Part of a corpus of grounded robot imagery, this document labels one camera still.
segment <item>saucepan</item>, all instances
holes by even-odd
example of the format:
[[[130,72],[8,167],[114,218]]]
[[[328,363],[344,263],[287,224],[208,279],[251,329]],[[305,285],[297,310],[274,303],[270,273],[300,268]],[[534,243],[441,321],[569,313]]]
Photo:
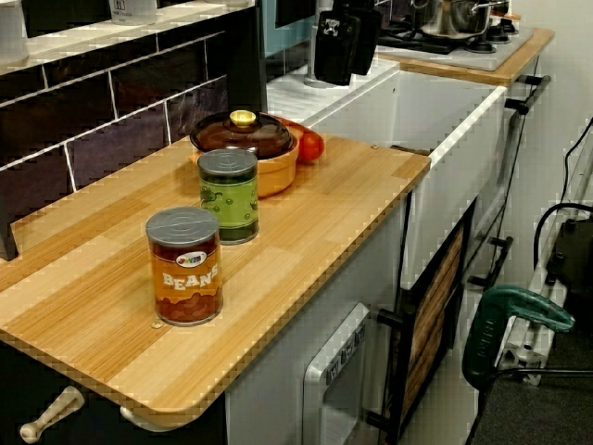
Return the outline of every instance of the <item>saucepan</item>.
[[[425,35],[450,40],[468,40],[486,32],[492,6],[509,0],[410,0],[412,27]]]

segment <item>white grout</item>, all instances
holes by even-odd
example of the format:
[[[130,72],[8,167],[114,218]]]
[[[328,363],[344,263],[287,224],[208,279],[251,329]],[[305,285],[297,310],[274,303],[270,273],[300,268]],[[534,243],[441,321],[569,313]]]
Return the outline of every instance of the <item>white grout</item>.
[[[76,192],[76,183],[74,182],[74,170],[72,169],[72,165],[70,164],[70,154],[68,151],[68,144],[64,144],[64,153],[66,153],[66,164],[68,165],[68,173],[69,173],[70,181],[72,182],[72,191]]]
[[[25,160],[33,159],[33,158],[36,158],[36,157],[38,157],[38,156],[40,156],[40,155],[43,155],[43,153],[47,153],[48,151],[51,151],[51,150],[53,150],[54,148],[56,148],[56,147],[58,147],[58,146],[61,146],[61,145],[63,145],[63,144],[66,144],[66,143],[68,143],[68,142],[75,141],[75,140],[77,140],[77,139],[80,139],[81,137],[84,137],[84,136],[86,136],[86,135],[88,135],[88,134],[92,134],[92,133],[94,133],[94,132],[96,132],[96,131],[98,131],[98,130],[102,130],[102,129],[104,129],[104,128],[107,128],[109,125],[112,125],[112,124],[114,124],[114,123],[116,123],[116,122],[123,121],[123,120],[125,120],[125,119],[128,119],[128,118],[130,118],[130,117],[132,117],[132,116],[134,116],[134,115],[136,115],[136,114],[138,114],[138,113],[142,113],[143,111],[146,111],[146,110],[148,110],[148,109],[150,109],[150,108],[154,108],[154,107],[156,107],[156,106],[158,106],[158,105],[162,105],[162,104],[164,104],[166,101],[168,101],[168,100],[171,100],[171,99],[173,99],[173,98],[175,98],[175,97],[179,97],[180,95],[186,95],[187,93],[190,93],[190,92],[192,92],[192,91],[196,90],[197,88],[201,88],[202,86],[208,85],[209,83],[214,83],[214,82],[216,82],[216,81],[219,81],[220,79],[223,79],[224,77],[225,77],[225,76],[221,76],[221,77],[218,77],[218,78],[216,78],[216,79],[212,79],[211,81],[207,81],[207,82],[201,83],[201,84],[199,84],[199,85],[192,86],[191,88],[188,88],[187,90],[181,91],[180,93],[177,93],[177,94],[175,94],[175,95],[172,95],[172,96],[170,96],[170,97],[167,97],[166,99],[161,99],[161,100],[159,100],[158,102],[155,102],[154,104],[150,104],[150,105],[147,105],[146,107],[139,108],[139,109],[137,109],[136,111],[133,111],[133,112],[131,112],[130,114],[126,114],[126,115],[125,115],[125,116],[123,116],[123,117],[119,117],[119,118],[117,118],[117,119],[115,119],[115,120],[113,120],[113,121],[109,121],[109,122],[107,122],[107,123],[104,123],[104,124],[102,124],[102,125],[99,125],[98,127],[95,127],[95,128],[93,128],[93,129],[91,129],[91,130],[88,130],[88,131],[86,131],[86,132],[83,132],[83,133],[77,134],[76,136],[70,137],[70,138],[68,138],[68,139],[66,139],[66,140],[64,140],[64,141],[62,141],[62,142],[60,142],[59,144],[55,144],[55,145],[53,145],[53,146],[50,146],[50,147],[48,147],[48,148],[44,148],[43,150],[41,150],[41,151],[38,151],[38,152],[36,152],[36,153],[33,153],[32,155],[26,156],[26,157],[24,157],[24,158],[17,159],[17,160],[15,160],[15,161],[13,161],[13,162],[10,162],[10,163],[9,163],[9,164],[7,164],[7,165],[4,165],[4,166],[0,167],[0,172],[2,172],[2,171],[4,171],[4,170],[7,170],[7,169],[9,169],[9,168],[11,168],[11,167],[14,167],[15,165],[19,165],[21,162],[24,162]]]
[[[111,77],[111,71],[107,73],[107,81],[109,83],[109,91],[111,92],[111,105],[113,106],[113,116],[117,119],[120,115],[118,114],[118,108],[115,106],[115,93],[113,90],[113,77]]]
[[[45,74],[45,66],[43,66],[43,65],[41,66],[41,74],[42,74],[42,76],[44,76],[44,85],[45,85],[45,90],[46,90],[47,88],[49,88],[49,83],[47,82],[47,75]]]
[[[165,125],[167,125],[167,142],[171,145],[170,139],[170,124],[169,124],[169,111],[167,110],[167,101],[163,104],[163,108],[165,109]]]
[[[175,46],[172,46],[171,48],[163,49],[162,51],[160,51],[159,54],[167,54],[167,53],[169,53],[171,51],[174,51],[176,49],[180,49],[180,48],[183,48],[185,46],[195,44],[195,43],[200,42],[202,40],[207,40],[210,37],[214,37],[215,35],[222,34],[223,32],[224,31],[216,32],[214,34],[207,35],[206,37],[200,37],[199,39],[195,39],[195,40],[192,40],[190,42],[185,42],[183,44],[177,44]],[[152,54],[149,54],[147,56],[141,56],[141,57],[135,58],[133,60],[130,60],[130,61],[127,61],[127,62],[124,62],[124,63],[120,63],[119,65],[115,65],[114,67],[108,68],[106,70],[100,70],[100,71],[97,71],[97,72],[92,72],[91,74],[87,74],[85,76],[78,77],[76,79],[72,79],[70,81],[66,81],[66,82],[60,83],[58,85],[54,85],[52,87],[48,87],[45,90],[43,90],[42,92],[35,92],[35,93],[29,93],[28,95],[22,95],[21,97],[17,97],[16,99],[11,99],[11,100],[8,100],[7,102],[4,102],[3,104],[0,104],[0,108],[6,107],[8,105],[15,104],[15,103],[20,102],[21,100],[24,100],[24,99],[29,99],[31,97],[34,97],[35,95],[40,94],[40,93],[48,93],[50,91],[57,90],[58,88],[62,88],[64,86],[72,85],[73,83],[78,83],[78,82],[81,82],[81,81],[85,81],[87,79],[91,79],[91,78],[96,77],[96,76],[100,76],[101,74],[105,74],[106,72],[117,70],[117,69],[122,68],[122,67],[125,67],[127,65],[131,65],[131,64],[133,64],[135,62],[139,62],[139,61],[146,60],[148,58],[154,57],[156,54],[157,53],[152,53]]]

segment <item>drawer handle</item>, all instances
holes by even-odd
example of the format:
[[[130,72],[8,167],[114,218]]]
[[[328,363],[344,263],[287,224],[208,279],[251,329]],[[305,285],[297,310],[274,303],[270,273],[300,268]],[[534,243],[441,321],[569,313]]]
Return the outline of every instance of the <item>drawer handle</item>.
[[[20,428],[20,437],[26,443],[37,443],[41,434],[55,422],[62,420],[69,414],[74,413],[84,405],[84,396],[75,387],[66,387],[64,391],[57,396],[57,399],[49,405],[41,417],[35,422],[25,424]]]

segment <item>tin can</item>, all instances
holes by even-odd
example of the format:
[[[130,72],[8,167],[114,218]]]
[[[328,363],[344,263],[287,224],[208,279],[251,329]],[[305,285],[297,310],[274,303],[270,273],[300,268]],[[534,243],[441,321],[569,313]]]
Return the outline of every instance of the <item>tin can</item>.
[[[259,231],[258,158],[249,151],[214,150],[201,155],[201,207],[221,225],[221,244],[241,244]]]
[[[219,222],[194,207],[160,211],[146,223],[158,316],[192,326],[222,309]]]

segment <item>oven handle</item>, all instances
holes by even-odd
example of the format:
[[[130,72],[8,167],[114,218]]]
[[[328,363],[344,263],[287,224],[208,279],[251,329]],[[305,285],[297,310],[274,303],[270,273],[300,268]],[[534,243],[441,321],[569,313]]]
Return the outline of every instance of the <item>oven handle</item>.
[[[532,85],[535,88],[525,100],[507,99],[504,104],[504,108],[514,109],[515,112],[519,113],[521,116],[526,116],[531,110],[531,107],[539,99],[541,94],[546,91],[546,88],[548,87],[551,80],[552,78],[549,76],[519,76],[517,82],[525,83],[526,85]]]

